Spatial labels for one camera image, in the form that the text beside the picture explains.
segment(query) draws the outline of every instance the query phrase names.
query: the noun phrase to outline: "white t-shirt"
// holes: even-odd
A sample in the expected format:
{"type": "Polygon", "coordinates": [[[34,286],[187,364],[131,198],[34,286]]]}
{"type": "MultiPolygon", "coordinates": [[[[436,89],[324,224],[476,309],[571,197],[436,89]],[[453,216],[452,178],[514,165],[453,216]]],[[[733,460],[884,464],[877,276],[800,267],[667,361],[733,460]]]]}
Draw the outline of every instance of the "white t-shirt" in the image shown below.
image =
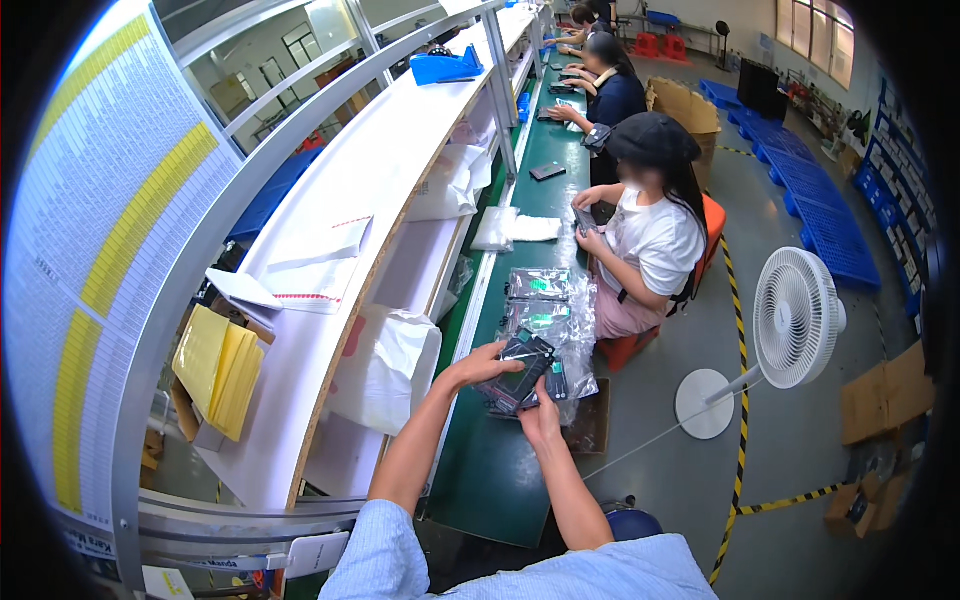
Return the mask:
{"type": "MultiPolygon", "coordinates": [[[[607,223],[604,235],[613,253],[636,267],[654,294],[680,294],[686,278],[704,254],[706,242],[696,217],[663,198],[649,206],[636,205],[639,192],[626,189],[607,223]]],[[[600,274],[614,291],[620,282],[597,261],[600,274]]]]}

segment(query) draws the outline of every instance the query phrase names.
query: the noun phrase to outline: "spreadsheet poster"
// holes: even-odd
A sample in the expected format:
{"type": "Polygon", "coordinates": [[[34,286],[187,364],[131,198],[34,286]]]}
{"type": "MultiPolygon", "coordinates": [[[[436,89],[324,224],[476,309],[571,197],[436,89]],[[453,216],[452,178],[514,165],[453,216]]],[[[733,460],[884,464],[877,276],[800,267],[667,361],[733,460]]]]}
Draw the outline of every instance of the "spreadsheet poster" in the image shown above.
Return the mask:
{"type": "Polygon", "coordinates": [[[106,32],[101,21],[61,79],[5,257],[4,344],[34,474],[51,505],[104,531],[114,451],[141,451],[113,447],[134,349],[241,165],[147,9],[114,14],[106,32]]]}

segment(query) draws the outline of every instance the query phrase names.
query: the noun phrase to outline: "black stand fan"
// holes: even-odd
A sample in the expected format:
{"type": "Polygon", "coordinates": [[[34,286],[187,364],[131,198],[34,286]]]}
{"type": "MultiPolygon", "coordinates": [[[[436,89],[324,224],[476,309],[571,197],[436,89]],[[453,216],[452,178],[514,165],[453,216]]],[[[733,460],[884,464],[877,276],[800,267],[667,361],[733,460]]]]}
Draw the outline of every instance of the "black stand fan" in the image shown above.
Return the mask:
{"type": "Polygon", "coordinates": [[[730,71],[727,68],[727,36],[730,35],[730,26],[727,25],[726,21],[717,21],[716,28],[717,33],[723,36],[723,52],[717,60],[717,68],[721,71],[730,71]]]}

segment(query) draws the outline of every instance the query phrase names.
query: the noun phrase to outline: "red plastic stool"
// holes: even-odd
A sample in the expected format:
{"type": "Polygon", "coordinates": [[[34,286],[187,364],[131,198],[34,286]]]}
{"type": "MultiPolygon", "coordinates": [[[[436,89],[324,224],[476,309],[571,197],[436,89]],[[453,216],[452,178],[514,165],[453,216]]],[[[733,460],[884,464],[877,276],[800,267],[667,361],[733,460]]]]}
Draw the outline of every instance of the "red plastic stool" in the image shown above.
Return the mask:
{"type": "Polygon", "coordinates": [[[663,36],[663,55],[669,59],[686,62],[686,44],[680,36],[663,36]]]}
{"type": "MultiPolygon", "coordinates": [[[[704,194],[704,213],[707,217],[707,252],[703,258],[697,262],[694,268],[694,283],[700,285],[700,279],[704,276],[710,265],[713,264],[713,257],[720,247],[720,236],[723,234],[723,228],[727,224],[727,211],[723,206],[704,194]]],[[[597,349],[607,357],[607,366],[612,372],[618,372],[624,368],[631,358],[639,354],[648,344],[660,336],[660,326],[656,326],[649,331],[631,335],[625,338],[615,340],[599,340],[597,349]]]]}
{"type": "Polygon", "coordinates": [[[636,34],[634,54],[639,57],[646,57],[648,59],[655,59],[658,57],[660,55],[660,50],[657,49],[657,36],[654,36],[653,34],[636,34]]]}

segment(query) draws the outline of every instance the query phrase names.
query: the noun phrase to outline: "standing fan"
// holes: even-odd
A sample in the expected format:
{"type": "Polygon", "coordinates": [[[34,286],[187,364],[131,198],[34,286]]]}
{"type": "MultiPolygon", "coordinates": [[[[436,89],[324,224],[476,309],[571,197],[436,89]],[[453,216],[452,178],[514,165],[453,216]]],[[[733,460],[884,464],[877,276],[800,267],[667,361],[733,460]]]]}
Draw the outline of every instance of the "standing fan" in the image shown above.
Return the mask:
{"type": "Polygon", "coordinates": [[[717,21],[715,27],[717,33],[723,36],[723,54],[717,60],[717,68],[722,71],[729,71],[730,69],[727,68],[727,36],[730,35],[730,25],[727,25],[727,21],[717,21]]]}
{"type": "Polygon", "coordinates": [[[756,286],[754,346],[759,363],[733,383],[711,369],[689,374],[677,390],[681,427],[699,440],[715,438],[730,425],[733,393],[743,386],[764,377],[781,390],[813,381],[846,328],[847,311],[827,265],[799,248],[777,250],[756,286]]]}

